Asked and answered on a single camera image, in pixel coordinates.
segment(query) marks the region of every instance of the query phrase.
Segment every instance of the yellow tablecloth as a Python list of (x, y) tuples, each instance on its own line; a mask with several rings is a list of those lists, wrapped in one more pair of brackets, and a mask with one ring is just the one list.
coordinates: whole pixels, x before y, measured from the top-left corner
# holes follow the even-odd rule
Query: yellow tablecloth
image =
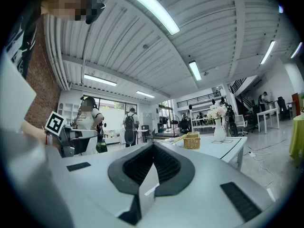
[(299, 151), (302, 150), (304, 157), (304, 118), (301, 115), (296, 116), (293, 120), (293, 136), (289, 148), (290, 156), (298, 163)]

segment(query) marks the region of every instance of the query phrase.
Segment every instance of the red brick wall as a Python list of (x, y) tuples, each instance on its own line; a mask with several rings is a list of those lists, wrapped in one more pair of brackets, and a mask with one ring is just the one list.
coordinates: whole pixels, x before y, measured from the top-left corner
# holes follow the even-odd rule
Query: red brick wall
[(45, 127), (51, 112), (57, 111), (61, 91), (56, 83), (56, 78), (48, 59), (43, 18), (37, 24), (34, 47), (28, 68), (27, 82), (37, 95), (28, 110), (25, 120), (41, 129), (42, 126)]

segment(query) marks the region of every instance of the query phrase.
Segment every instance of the white vase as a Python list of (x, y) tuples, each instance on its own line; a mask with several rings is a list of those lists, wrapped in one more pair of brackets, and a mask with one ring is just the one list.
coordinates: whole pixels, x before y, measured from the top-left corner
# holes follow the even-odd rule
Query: white vase
[(224, 141), (226, 135), (222, 127), (220, 119), (215, 119), (215, 130), (214, 130), (214, 139), (215, 141), (221, 142)]

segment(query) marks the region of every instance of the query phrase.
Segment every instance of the black backpack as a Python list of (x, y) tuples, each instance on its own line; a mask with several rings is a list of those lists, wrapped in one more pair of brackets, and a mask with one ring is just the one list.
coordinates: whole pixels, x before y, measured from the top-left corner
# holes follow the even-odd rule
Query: black backpack
[(125, 119), (125, 122), (124, 122), (124, 128), (126, 130), (133, 130), (134, 129), (134, 118), (133, 118), (133, 115), (129, 116), (127, 115), (126, 119)]

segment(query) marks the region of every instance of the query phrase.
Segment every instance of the ceiling light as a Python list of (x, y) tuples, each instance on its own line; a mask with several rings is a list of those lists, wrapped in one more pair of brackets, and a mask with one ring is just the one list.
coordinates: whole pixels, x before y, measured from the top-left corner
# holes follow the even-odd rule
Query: ceiling light
[(196, 62), (195, 61), (189, 62), (189, 66), (190, 66), (196, 80), (197, 81), (201, 80), (200, 71), (199, 71), (198, 66), (196, 65)]
[(295, 55), (299, 52), (301, 46), (302, 46), (302, 42), (300, 42), (300, 44), (298, 45), (298, 47), (296, 48), (296, 50), (294, 51), (294, 53), (292, 54), (292, 56), (290, 58), (294, 58), (295, 57)]
[(111, 85), (111, 86), (116, 86), (117, 85), (117, 83), (115, 83), (115, 82), (105, 80), (105, 79), (102, 79), (102, 78), (98, 78), (98, 77), (95, 77), (95, 76), (91, 76), (91, 75), (88, 75), (88, 74), (85, 74), (85, 78), (86, 79), (91, 79), (91, 80), (94, 80), (94, 81), (97, 81), (97, 82), (100, 82), (100, 83), (104, 83), (104, 84), (107, 84), (107, 85)]
[(267, 60), (267, 58), (268, 58), (268, 56), (269, 56), (269, 54), (270, 54), (272, 48), (274, 47), (275, 43), (276, 43), (276, 42), (275, 42), (274, 40), (272, 40), (272, 41), (270, 42), (270, 46), (269, 46), (269, 48), (268, 48), (268, 50), (267, 50), (267, 52), (266, 52), (266, 54), (265, 54), (265, 56), (264, 56), (264, 58), (263, 58), (261, 64), (264, 64), (264, 63), (266, 62), (266, 60)]
[(153, 96), (153, 95), (149, 95), (149, 94), (146, 94), (146, 93), (141, 92), (141, 91), (137, 91), (137, 93), (138, 93), (138, 94), (141, 94), (141, 95), (145, 95), (145, 96), (147, 96), (147, 97), (151, 97), (151, 98), (154, 98), (154, 97), (155, 97), (155, 96)]
[(157, 0), (137, 0), (145, 6), (166, 27), (171, 35), (180, 31), (167, 10)]
[(279, 5), (279, 13), (283, 13), (283, 7)]

